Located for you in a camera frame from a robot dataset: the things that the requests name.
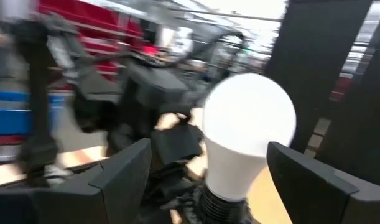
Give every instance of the bulb base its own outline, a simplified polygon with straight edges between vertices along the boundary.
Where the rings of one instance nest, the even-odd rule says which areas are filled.
[[[251,224],[253,217],[246,200],[228,202],[202,184],[193,192],[193,206],[184,208],[190,224]]]

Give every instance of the light bulb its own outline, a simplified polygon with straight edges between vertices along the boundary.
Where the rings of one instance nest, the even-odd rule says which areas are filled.
[[[292,101],[274,81],[247,73],[218,84],[203,111],[210,192],[227,202],[244,200],[267,164],[268,143],[288,146],[295,128]]]

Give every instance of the white light bulb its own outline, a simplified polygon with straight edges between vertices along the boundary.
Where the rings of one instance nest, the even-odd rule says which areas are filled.
[[[222,81],[203,111],[209,190],[229,202],[245,199],[267,164],[267,144],[288,146],[295,128],[292,101],[274,81],[253,73]]]

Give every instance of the blue bin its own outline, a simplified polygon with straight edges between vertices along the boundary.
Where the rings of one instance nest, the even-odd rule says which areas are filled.
[[[29,110],[12,108],[6,106],[6,103],[26,103],[29,100],[29,94],[14,91],[0,91],[0,135],[29,134],[31,130],[31,112]],[[58,113],[63,108],[64,97],[49,95],[49,119],[50,129],[57,122]]]

